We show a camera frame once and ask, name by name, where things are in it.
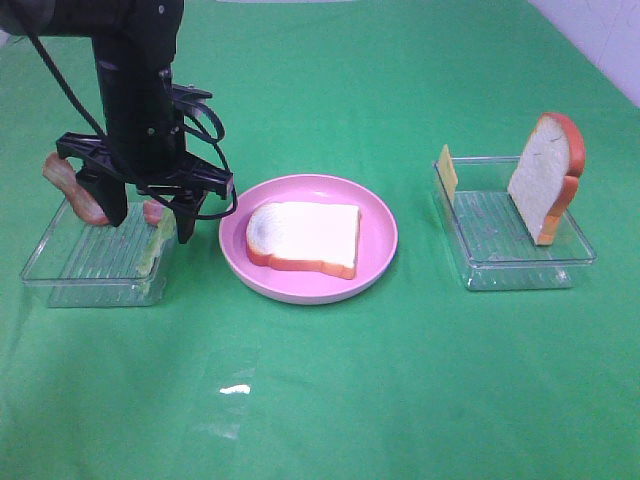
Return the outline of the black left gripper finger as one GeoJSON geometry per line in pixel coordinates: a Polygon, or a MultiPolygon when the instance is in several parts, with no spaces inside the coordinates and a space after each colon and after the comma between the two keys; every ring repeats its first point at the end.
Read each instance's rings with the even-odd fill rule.
{"type": "Polygon", "coordinates": [[[76,174],[76,180],[97,202],[111,226],[118,227],[125,220],[128,203],[124,182],[86,167],[76,174]]]}
{"type": "Polygon", "coordinates": [[[191,239],[196,216],[200,213],[205,198],[206,193],[202,190],[186,190],[175,195],[170,201],[180,244],[186,244],[191,239]]]}

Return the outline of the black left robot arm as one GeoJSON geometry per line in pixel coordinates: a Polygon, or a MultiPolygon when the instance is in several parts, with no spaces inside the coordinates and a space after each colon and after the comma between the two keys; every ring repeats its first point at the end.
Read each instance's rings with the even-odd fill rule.
{"type": "Polygon", "coordinates": [[[81,192],[108,224],[119,226],[128,214],[126,187],[133,184],[173,212],[185,244],[196,221],[206,217],[200,209],[208,193],[223,200],[237,194],[227,164],[214,166],[187,150],[187,135],[217,148],[225,130],[206,104],[211,93],[172,80],[183,10],[181,1],[4,1],[1,28],[30,39],[94,130],[57,140],[60,159],[82,162],[60,189],[81,192]],[[92,42],[103,125],[80,103],[40,41],[73,36],[92,42]]]}

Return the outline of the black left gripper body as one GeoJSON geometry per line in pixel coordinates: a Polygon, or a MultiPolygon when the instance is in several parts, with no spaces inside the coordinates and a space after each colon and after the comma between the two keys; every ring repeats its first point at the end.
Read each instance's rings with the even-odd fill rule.
{"type": "Polygon", "coordinates": [[[186,150],[188,133],[216,146],[224,127],[206,105],[208,91],[163,83],[136,89],[100,87],[106,137],[67,132],[56,141],[62,157],[82,159],[100,173],[125,183],[178,195],[187,191],[231,194],[233,173],[186,150]]]}

